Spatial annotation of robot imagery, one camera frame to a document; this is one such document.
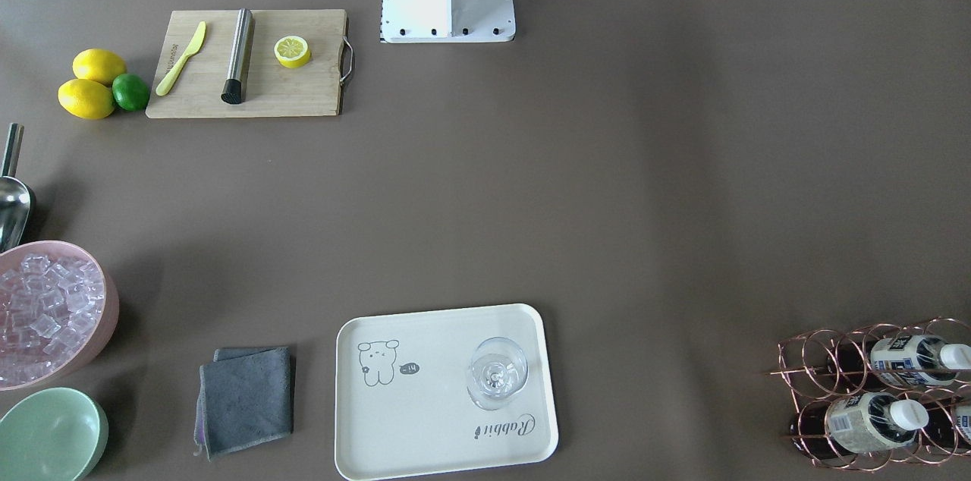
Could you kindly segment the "tea bottle edge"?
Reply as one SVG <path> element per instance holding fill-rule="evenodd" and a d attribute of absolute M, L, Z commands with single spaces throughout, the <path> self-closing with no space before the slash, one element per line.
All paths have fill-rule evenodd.
<path fill-rule="evenodd" d="M 970 450 L 970 405 L 967 399 L 936 401 L 925 408 L 929 422 L 922 431 L 929 445 L 957 452 Z"/>

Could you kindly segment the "upper whole lemon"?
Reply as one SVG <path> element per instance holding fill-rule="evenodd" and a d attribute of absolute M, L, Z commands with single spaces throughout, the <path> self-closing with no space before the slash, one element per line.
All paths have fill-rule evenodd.
<path fill-rule="evenodd" d="M 111 50 L 92 48 L 77 53 L 71 69 L 77 79 L 91 80 L 111 86 L 117 77 L 127 73 L 124 59 Z"/>

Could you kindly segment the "steel ice scoop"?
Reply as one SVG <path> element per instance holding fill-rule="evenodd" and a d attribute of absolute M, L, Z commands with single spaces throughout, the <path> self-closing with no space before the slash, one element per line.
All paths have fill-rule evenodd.
<path fill-rule="evenodd" d="M 35 195 L 15 177 L 20 161 L 24 126 L 10 124 L 4 146 L 1 170 L 1 252 L 20 246 L 32 212 Z"/>

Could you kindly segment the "cream serving tray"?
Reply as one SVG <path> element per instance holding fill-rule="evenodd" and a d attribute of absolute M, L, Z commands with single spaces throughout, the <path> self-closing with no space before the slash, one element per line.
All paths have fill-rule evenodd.
<path fill-rule="evenodd" d="M 465 371 L 479 343 L 516 341 L 529 377 L 504 408 L 479 409 Z M 335 466 L 395 479 L 547 460 L 559 443 L 545 328 L 530 305 L 360 316 L 338 332 Z"/>

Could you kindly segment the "green lime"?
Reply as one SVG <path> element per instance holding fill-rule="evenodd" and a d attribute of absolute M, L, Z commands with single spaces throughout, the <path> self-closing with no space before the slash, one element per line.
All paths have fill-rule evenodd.
<path fill-rule="evenodd" d="M 136 74 L 119 74 L 112 81 L 112 98 L 126 112 L 139 112 L 148 107 L 152 90 L 142 77 Z"/>

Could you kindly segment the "bamboo cutting board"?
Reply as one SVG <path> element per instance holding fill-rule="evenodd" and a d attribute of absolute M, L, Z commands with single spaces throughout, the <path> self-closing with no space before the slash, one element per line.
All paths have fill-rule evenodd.
<path fill-rule="evenodd" d="M 206 35 L 197 55 L 187 60 L 170 93 L 152 95 L 146 115 L 155 119 L 335 117 L 342 108 L 342 66 L 346 55 L 347 12 L 253 10 L 252 41 L 244 74 L 244 100 L 222 101 L 223 84 L 234 45 L 237 10 L 181 10 L 170 15 L 153 86 L 183 55 L 200 22 Z M 300 68 L 281 66 L 273 53 L 278 39 L 296 35 L 308 42 L 311 59 Z"/>

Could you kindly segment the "tea bottle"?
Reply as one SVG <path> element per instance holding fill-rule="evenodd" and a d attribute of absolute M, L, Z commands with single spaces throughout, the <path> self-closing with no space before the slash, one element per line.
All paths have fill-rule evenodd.
<path fill-rule="evenodd" d="M 929 420 L 927 408 L 915 399 L 868 391 L 807 405 L 791 419 L 788 437 L 812 459 L 852 459 L 913 445 Z"/>
<path fill-rule="evenodd" d="M 901 335 L 861 344 L 841 344 L 826 373 L 850 390 L 926 388 L 951 385 L 969 374 L 970 347 L 937 335 Z"/>

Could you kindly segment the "lower whole lemon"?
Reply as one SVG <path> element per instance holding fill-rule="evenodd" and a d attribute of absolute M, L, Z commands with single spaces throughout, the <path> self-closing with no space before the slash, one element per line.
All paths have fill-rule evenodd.
<path fill-rule="evenodd" d="M 82 119 L 103 119 L 115 111 L 110 88 L 93 80 L 66 81 L 58 88 L 58 101 L 65 111 Z"/>

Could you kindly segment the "steel muddler black tip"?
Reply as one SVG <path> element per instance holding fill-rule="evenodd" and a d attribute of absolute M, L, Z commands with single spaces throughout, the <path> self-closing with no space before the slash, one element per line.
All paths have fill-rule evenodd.
<path fill-rule="evenodd" d="M 249 8 L 241 8 L 238 11 L 234 35 L 230 43 L 228 72 L 223 81 L 221 94 L 223 103 L 239 105 L 245 101 L 252 35 L 253 12 Z"/>

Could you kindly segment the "green bowl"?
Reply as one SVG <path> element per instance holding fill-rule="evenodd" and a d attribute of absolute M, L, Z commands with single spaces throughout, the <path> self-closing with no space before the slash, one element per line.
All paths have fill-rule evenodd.
<path fill-rule="evenodd" d="M 47 388 L 2 418 L 2 480 L 83 480 L 106 448 L 103 408 L 82 391 Z"/>

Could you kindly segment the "pink bowl of ice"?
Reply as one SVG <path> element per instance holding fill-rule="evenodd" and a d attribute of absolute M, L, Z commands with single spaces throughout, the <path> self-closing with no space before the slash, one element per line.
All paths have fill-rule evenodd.
<path fill-rule="evenodd" d="M 2 391 L 52 383 L 90 363 L 118 322 L 114 282 L 86 250 L 39 241 L 2 253 Z"/>

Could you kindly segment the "clear wine glass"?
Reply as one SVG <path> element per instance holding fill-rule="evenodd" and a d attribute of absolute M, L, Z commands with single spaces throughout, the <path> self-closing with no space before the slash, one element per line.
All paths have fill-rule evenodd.
<path fill-rule="evenodd" d="M 466 391 L 479 409 L 495 411 L 509 405 L 529 377 L 524 349 L 507 337 L 490 337 L 476 347 L 465 371 Z"/>

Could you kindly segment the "copper wire bottle basket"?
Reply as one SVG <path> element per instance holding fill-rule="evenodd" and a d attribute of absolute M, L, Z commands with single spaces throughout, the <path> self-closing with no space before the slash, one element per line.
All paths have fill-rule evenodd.
<path fill-rule="evenodd" d="M 778 365 L 770 375 L 780 377 L 791 395 L 794 418 L 781 436 L 786 446 L 825 470 L 876 472 L 892 464 L 940 466 L 951 460 L 968 461 L 969 439 L 957 426 L 951 428 L 950 447 L 922 429 L 908 446 L 864 454 L 840 454 L 827 429 L 821 435 L 804 432 L 805 412 L 822 411 L 837 399 L 859 395 L 868 380 L 877 380 L 869 373 L 865 347 L 903 335 L 937 335 L 967 344 L 969 322 L 936 316 L 906 325 L 880 322 L 852 330 L 808 330 L 781 340 Z"/>

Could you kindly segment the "yellow plastic knife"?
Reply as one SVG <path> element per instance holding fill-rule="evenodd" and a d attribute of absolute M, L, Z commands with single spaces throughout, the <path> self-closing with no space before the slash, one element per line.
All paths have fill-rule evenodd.
<path fill-rule="evenodd" d="M 185 50 L 179 58 L 174 62 L 173 66 L 168 70 L 162 80 L 157 84 L 155 94 L 156 96 L 164 96 L 170 93 L 173 86 L 179 80 L 181 72 L 183 72 L 185 64 L 191 57 L 197 55 L 200 52 L 205 38 L 207 35 L 207 24 L 205 21 L 200 21 L 195 29 L 190 42 L 185 46 Z"/>

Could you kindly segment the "half lemon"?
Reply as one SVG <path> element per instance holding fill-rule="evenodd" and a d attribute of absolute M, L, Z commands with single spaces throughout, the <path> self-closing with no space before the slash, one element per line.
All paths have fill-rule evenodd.
<path fill-rule="evenodd" d="M 309 43 L 300 36 L 289 35 L 278 39 L 273 48 L 277 62 L 284 68 L 301 68 L 312 57 Z"/>

